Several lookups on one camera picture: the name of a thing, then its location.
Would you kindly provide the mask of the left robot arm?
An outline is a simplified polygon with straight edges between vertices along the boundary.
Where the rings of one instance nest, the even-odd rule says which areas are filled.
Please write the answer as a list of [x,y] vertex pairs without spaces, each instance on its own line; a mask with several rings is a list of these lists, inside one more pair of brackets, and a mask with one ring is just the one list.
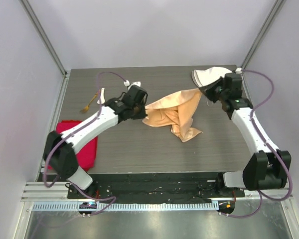
[[78,164],[77,153],[102,132],[129,119],[140,120],[146,115],[148,94],[140,82],[133,82],[121,98],[107,100],[91,117],[61,133],[48,134],[43,159],[58,176],[75,184],[86,199],[96,193],[92,177]]

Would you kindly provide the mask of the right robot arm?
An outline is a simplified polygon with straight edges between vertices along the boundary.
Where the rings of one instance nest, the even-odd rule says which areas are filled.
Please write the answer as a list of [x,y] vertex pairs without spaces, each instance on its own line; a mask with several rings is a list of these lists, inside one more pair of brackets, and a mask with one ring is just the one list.
[[288,181],[291,155],[268,137],[259,123],[251,101],[243,97],[242,76],[227,73],[211,83],[201,83],[200,91],[211,102],[220,102],[223,111],[242,134],[251,158],[243,171],[225,172],[215,184],[219,196],[228,196],[233,188],[249,191],[281,189]]

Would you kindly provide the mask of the peach cloth napkin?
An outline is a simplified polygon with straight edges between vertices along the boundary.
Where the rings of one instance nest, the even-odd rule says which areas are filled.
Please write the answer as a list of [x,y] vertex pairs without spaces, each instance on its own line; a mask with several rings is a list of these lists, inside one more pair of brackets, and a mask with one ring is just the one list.
[[171,126],[170,131],[182,142],[187,142],[202,131],[192,127],[202,93],[198,88],[167,95],[146,106],[143,123],[151,127]]

